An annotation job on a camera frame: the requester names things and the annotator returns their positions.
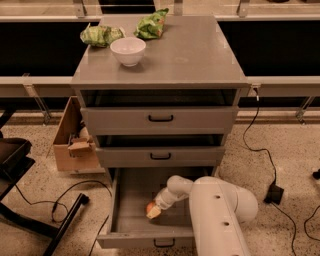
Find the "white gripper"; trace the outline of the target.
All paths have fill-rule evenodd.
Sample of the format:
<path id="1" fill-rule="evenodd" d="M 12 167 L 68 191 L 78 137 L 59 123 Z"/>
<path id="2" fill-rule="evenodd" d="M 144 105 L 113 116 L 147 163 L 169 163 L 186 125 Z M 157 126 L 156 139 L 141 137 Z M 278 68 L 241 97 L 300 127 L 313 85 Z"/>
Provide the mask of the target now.
<path id="1" fill-rule="evenodd" d="M 167 210 L 178 201 L 179 197 L 168 188 L 163 188 L 155 197 L 156 205 L 146 214 L 149 219 L 157 218 L 161 214 L 161 210 Z"/>

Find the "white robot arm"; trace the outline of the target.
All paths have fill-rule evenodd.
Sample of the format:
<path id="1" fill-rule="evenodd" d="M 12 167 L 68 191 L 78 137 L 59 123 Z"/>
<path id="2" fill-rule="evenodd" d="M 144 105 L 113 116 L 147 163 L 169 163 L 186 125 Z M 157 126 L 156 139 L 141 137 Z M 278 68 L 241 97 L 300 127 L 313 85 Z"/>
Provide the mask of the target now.
<path id="1" fill-rule="evenodd" d="M 191 181 L 174 175 L 146 206 L 146 216 L 154 219 L 184 199 L 189 199 L 198 256 L 251 256 L 240 227 L 258 213 L 251 191 L 217 177 Z"/>

